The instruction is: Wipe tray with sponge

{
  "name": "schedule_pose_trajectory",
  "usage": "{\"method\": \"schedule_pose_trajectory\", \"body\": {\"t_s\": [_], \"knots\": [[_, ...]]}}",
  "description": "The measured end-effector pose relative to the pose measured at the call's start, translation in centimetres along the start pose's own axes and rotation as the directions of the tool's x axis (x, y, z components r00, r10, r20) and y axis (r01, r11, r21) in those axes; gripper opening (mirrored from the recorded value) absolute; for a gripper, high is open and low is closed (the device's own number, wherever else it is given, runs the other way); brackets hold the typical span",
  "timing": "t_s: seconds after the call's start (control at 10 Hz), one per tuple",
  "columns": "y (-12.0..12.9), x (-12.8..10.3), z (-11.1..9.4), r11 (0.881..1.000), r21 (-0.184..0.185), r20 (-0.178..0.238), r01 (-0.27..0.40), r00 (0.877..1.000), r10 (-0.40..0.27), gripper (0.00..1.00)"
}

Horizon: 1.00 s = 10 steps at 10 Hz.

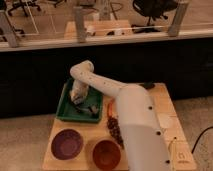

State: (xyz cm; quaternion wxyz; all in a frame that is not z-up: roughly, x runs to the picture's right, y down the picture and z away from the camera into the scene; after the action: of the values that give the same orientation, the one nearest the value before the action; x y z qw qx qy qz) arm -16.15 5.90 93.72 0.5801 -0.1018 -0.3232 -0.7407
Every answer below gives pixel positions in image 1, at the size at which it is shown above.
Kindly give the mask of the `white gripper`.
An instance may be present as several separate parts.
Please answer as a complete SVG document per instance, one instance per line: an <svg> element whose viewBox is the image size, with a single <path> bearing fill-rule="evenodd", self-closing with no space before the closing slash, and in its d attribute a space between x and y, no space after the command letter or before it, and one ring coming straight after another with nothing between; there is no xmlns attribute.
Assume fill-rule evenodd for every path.
<svg viewBox="0 0 213 171"><path fill-rule="evenodd" d="M89 86L81 81L75 80L72 85L72 89L69 92L70 99L74 104L82 103L89 91Z"/></svg>

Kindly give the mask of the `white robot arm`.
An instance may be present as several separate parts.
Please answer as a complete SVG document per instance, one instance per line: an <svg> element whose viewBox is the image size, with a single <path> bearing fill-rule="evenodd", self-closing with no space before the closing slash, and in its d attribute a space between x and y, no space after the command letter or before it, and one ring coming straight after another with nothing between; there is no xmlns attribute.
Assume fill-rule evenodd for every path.
<svg viewBox="0 0 213 171"><path fill-rule="evenodd" d="M70 75L115 99L129 171L172 171L170 154L149 92L135 83L122 83L94 74L94 65L83 61Z"/></svg>

